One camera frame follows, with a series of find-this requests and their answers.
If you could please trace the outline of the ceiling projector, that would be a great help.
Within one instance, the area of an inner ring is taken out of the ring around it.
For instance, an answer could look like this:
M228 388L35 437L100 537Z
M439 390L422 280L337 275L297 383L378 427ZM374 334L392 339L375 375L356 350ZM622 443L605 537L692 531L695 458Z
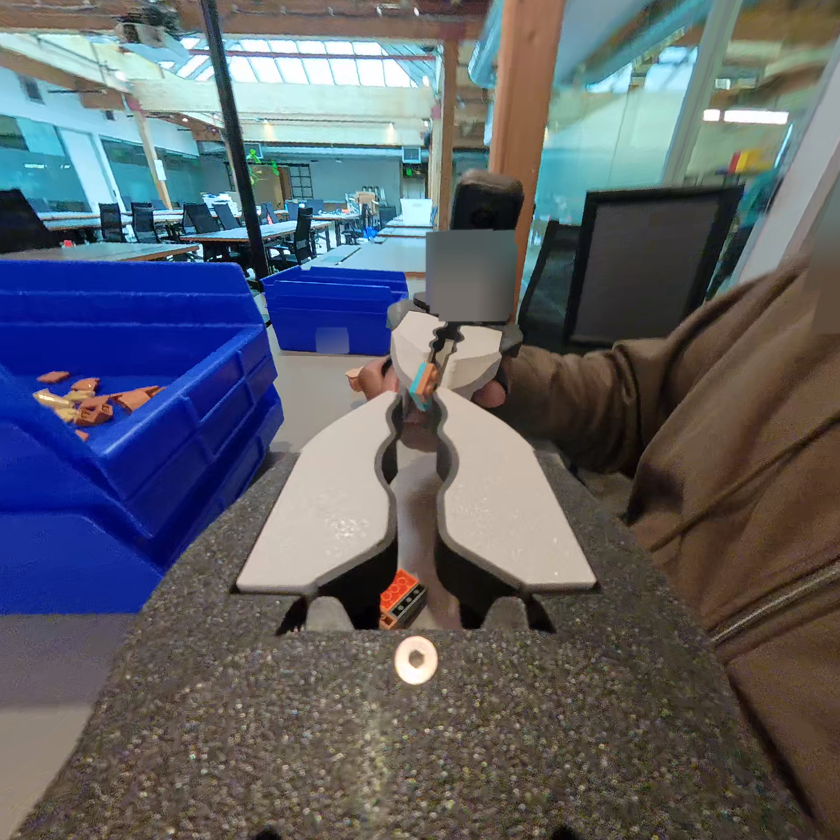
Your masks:
M188 49L164 25L165 19L152 9L120 19L113 29L119 45L154 63L182 65L190 58Z

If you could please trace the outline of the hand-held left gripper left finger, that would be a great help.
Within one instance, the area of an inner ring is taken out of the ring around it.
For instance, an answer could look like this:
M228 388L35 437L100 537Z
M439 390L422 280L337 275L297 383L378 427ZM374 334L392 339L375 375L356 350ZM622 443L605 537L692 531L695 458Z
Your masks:
M248 593L315 596L396 545L385 454L398 395L381 394L301 450L237 578Z

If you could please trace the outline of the wooden pillar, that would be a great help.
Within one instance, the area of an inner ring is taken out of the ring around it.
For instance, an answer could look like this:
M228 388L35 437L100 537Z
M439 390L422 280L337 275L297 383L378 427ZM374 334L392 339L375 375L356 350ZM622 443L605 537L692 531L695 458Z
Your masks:
M519 181L516 228L522 278L534 215L565 1L511 1L502 8L490 171Z

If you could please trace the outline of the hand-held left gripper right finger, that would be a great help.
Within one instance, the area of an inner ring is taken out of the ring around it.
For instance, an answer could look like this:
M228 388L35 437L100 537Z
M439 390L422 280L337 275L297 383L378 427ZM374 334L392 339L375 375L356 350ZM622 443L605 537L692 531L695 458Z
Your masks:
M436 405L444 545L524 594L593 589L592 567L530 443L448 389L437 391Z

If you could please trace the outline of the blue storage bin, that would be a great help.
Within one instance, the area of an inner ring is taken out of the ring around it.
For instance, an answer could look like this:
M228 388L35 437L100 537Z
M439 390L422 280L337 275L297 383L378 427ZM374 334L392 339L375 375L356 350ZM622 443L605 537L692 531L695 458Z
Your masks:
M407 299L398 271L292 267L262 280L269 320L286 352L384 356L389 307Z

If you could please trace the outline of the brown toy brick model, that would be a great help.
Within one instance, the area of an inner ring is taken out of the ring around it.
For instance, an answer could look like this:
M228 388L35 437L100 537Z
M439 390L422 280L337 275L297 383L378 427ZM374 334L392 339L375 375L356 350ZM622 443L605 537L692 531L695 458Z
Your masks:
M440 367L432 356L418 366L407 391L418 411L425 413L430 410L440 376Z

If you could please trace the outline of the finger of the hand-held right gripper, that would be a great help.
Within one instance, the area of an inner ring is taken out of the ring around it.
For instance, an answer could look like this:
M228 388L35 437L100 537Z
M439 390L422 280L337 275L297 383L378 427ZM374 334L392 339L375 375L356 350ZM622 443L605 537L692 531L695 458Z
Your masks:
M471 401L495 378L501 362L503 338L503 329L457 329L437 388Z
M437 372L433 388L455 385L456 324L425 312L408 312L392 330L391 359L401 386L409 396L427 364Z

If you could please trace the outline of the stack of blue plastic bins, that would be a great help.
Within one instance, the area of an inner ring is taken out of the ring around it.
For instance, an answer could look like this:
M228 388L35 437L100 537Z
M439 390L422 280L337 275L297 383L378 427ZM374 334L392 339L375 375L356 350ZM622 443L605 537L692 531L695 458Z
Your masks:
M4 260L1 291L2 614L136 613L282 424L264 320L232 264ZM166 390L83 442L50 371Z

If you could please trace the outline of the person's right forearm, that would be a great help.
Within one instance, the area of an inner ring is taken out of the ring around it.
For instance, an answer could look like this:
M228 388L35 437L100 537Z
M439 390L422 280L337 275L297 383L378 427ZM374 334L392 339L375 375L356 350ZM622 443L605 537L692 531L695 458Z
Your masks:
M524 345L501 361L473 400L524 437L556 444L584 469L631 477L666 419L714 364L714 328L725 312L708 303L666 338L625 340L585 355Z

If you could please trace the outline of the black pole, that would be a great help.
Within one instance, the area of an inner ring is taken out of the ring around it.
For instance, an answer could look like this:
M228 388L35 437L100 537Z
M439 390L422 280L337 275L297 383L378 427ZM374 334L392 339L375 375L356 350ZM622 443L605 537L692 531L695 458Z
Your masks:
M217 3L215 1L200 1L199 6L203 18L207 48L214 69L217 96L224 122L228 158L234 169L248 235L248 245L255 272L255 287L259 292L264 292L263 280L269 276L270 267L261 234L253 186L250 181L249 165L246 160L245 146L238 120L235 93L228 68Z

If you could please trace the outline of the pile of small toy bricks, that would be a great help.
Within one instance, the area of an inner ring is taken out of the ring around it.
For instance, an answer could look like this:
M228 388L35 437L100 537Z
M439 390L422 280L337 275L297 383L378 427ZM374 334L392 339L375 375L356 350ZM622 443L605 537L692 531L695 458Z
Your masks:
M165 385L142 385L128 391L105 393L98 377L85 377L69 384L65 393L51 389L68 384L68 371L50 371L37 378L41 385L32 393L40 406L51 411L83 442L93 430L130 417L165 393Z

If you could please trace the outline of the person's right hand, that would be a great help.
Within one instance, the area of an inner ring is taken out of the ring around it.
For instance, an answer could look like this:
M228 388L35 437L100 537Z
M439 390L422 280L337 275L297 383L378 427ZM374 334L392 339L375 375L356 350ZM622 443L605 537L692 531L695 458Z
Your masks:
M472 403L487 411L503 406L509 394L507 362L508 359L502 358L494 377L471 396ZM351 390L363 394L367 401L385 392L399 393L402 388L390 356L375 358L361 367L346 371L345 375ZM435 416L418 410L410 397L405 398L402 416L402 443L420 452L434 452L438 422Z

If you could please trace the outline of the black flat monitor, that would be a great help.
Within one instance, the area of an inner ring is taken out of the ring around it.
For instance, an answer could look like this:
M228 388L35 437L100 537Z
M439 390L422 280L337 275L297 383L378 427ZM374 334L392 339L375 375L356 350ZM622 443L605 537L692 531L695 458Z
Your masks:
M563 342L663 338L704 301L743 185L586 194Z

